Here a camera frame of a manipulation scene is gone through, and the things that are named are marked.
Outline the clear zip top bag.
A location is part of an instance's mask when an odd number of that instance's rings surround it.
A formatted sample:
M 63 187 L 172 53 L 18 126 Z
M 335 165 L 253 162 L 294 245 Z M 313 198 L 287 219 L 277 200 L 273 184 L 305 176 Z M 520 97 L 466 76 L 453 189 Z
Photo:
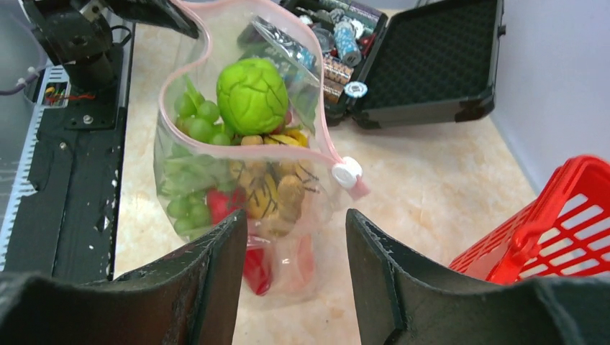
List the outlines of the clear zip top bag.
M 171 86 L 188 76 L 205 98 L 217 106 L 216 86 L 221 71 L 239 60 L 265 58 L 282 75 L 288 92 L 284 123 L 271 133 L 299 130 L 307 138 L 305 147 L 288 145 L 241 145 L 240 136 L 219 119 L 234 135 L 232 143 L 198 143 L 172 130 L 194 152 L 235 160 L 308 160 L 319 178 L 319 210 L 324 219 L 288 236 L 267 240 L 255 234 L 255 220 L 247 217 L 248 238 L 242 279 L 252 293 L 270 305 L 310 297 L 318 285 L 320 253 L 315 245 L 333 215 L 349 200 L 369 193 L 363 176 L 354 188 L 344 189 L 332 176 L 334 164 L 343 156 L 335 149 L 324 112 L 324 63 L 322 48 L 313 29 L 296 15 L 272 1 L 172 1 L 200 29 L 198 39 L 179 33 L 175 70 L 164 82 L 159 99 L 158 125 L 169 122 L 173 102 Z

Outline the brown toy grape bunch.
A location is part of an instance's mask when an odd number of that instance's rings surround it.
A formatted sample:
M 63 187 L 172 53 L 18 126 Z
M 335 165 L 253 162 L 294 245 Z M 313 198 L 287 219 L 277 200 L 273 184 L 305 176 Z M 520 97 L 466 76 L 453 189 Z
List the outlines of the brown toy grape bunch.
M 235 160 L 229 171 L 245 192 L 257 236 L 276 240 L 324 219 L 318 204 L 319 178 L 310 161 Z

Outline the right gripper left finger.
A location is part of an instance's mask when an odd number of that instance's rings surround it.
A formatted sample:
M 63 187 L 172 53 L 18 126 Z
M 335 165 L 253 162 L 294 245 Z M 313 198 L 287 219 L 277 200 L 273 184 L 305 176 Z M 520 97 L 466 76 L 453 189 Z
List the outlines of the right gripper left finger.
M 244 211 L 114 281 L 1 275 L 3 344 L 230 344 L 247 242 Z

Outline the green toy apple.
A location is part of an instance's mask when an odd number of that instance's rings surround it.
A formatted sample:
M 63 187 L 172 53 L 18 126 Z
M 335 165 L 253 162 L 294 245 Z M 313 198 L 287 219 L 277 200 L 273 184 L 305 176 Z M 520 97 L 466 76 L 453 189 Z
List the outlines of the green toy apple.
M 249 57 L 225 67 L 217 78 L 217 106 L 224 123 L 240 136 L 271 133 L 288 111 L 288 92 L 271 61 Z

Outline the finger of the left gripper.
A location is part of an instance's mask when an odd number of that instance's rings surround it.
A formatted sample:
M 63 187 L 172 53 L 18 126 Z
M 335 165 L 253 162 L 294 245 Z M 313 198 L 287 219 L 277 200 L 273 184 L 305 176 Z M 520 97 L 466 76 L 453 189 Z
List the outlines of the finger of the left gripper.
M 194 20 L 167 0 L 106 0 L 106 7 L 122 19 L 155 27 L 172 29 L 198 39 L 200 29 Z

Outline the red plastic basket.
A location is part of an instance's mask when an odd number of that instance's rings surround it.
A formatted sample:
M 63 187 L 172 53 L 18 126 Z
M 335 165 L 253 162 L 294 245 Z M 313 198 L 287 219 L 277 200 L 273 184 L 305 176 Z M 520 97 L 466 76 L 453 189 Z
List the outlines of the red plastic basket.
M 450 263 L 501 285 L 528 277 L 609 276 L 609 164 L 570 158 L 538 197 Z

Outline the green toy grape bunch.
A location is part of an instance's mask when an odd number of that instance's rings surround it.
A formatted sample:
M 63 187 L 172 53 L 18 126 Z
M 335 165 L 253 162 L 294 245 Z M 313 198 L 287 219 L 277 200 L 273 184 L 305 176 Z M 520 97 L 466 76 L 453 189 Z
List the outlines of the green toy grape bunch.
M 194 152 L 171 133 L 175 129 L 198 143 L 231 144 L 234 135 L 221 123 L 216 104 L 188 76 L 170 91 L 169 122 L 158 125 L 155 138 L 155 187 L 175 233 L 192 241 L 241 208 L 245 197 L 228 159 Z

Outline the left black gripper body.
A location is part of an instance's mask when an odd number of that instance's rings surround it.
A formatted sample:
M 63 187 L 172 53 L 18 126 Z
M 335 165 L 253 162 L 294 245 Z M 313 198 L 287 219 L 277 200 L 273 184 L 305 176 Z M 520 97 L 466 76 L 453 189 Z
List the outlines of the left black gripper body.
M 22 1 L 21 6 L 34 37 L 53 65 L 63 66 L 73 87 L 97 91 L 114 82 L 104 1 Z

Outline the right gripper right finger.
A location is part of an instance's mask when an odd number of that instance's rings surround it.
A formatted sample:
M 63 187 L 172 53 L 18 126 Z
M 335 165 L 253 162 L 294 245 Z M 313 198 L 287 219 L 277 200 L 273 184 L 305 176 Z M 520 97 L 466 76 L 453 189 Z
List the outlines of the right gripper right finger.
M 362 344 L 607 344 L 609 280 L 496 285 L 396 241 L 355 209 L 347 253 Z

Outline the yellow toy cabbage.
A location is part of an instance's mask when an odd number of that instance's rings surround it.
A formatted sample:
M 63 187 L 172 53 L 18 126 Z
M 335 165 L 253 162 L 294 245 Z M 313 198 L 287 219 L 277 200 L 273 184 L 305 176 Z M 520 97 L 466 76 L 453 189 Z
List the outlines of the yellow toy cabbage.
M 241 145 L 288 145 L 305 147 L 307 138 L 299 130 L 286 134 L 250 135 Z M 278 184 L 287 175 L 296 173 L 294 162 L 266 162 L 264 160 L 236 161 L 230 172 L 245 192 L 245 206 L 252 219 L 268 217 L 278 208 Z

